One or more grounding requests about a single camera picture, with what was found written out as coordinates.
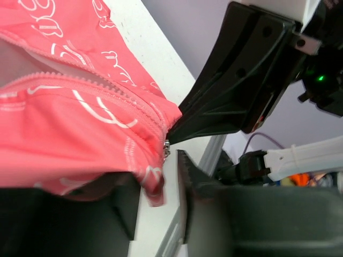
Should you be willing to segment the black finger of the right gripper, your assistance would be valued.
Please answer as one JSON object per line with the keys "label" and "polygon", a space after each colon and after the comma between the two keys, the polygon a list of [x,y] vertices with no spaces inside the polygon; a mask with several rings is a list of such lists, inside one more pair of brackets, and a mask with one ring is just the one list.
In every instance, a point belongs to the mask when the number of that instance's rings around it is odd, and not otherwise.
{"label": "black finger of the right gripper", "polygon": [[263,109],[256,101],[300,28],[295,19],[230,2],[212,52],[179,106],[182,117],[169,142],[250,132]]}

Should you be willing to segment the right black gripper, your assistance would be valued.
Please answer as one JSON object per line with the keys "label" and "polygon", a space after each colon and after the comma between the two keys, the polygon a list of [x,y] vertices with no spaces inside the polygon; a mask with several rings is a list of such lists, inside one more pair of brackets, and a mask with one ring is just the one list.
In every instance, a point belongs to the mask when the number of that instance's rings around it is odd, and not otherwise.
{"label": "right black gripper", "polygon": [[320,1],[302,35],[321,45],[308,56],[299,79],[305,92],[298,100],[309,100],[322,111],[342,116],[342,1]]}

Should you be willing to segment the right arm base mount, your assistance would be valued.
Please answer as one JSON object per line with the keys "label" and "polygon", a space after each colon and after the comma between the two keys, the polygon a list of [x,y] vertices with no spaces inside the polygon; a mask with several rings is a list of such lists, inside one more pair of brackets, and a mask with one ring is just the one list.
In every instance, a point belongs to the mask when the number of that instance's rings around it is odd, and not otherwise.
{"label": "right arm base mount", "polygon": [[213,177],[225,185],[312,186],[342,190],[342,171],[295,174],[273,181],[267,176],[269,169],[264,164],[264,155],[263,150],[248,152],[234,164],[222,151]]}

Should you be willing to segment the silver zipper slider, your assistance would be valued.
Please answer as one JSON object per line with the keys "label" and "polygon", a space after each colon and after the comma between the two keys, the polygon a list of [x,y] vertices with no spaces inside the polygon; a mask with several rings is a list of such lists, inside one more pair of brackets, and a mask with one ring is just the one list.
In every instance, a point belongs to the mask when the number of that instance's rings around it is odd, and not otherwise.
{"label": "silver zipper slider", "polygon": [[164,162],[166,161],[169,155],[170,155],[170,142],[168,139],[166,139],[163,145],[163,161]]}

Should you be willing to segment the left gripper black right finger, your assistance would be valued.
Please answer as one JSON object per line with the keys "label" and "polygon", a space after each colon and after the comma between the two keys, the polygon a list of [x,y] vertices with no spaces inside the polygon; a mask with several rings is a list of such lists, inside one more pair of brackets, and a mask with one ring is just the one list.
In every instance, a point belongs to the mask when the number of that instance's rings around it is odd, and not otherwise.
{"label": "left gripper black right finger", "polygon": [[337,190],[220,184],[230,256],[342,256]]}

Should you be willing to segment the pink jacket white lining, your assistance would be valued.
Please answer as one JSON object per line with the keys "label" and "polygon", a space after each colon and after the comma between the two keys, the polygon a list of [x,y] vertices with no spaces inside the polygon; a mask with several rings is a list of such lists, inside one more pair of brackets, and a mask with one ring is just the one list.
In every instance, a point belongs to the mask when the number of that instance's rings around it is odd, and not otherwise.
{"label": "pink jacket white lining", "polygon": [[90,201],[129,172],[160,206],[180,116],[103,1],[1,1],[2,188]]}

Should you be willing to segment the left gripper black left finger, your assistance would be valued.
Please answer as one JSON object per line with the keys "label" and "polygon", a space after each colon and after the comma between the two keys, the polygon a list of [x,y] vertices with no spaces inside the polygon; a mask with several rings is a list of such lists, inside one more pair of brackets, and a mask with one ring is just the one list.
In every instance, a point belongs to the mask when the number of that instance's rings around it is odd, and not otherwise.
{"label": "left gripper black left finger", "polygon": [[129,172],[56,196],[1,189],[1,256],[127,256],[139,204]]}

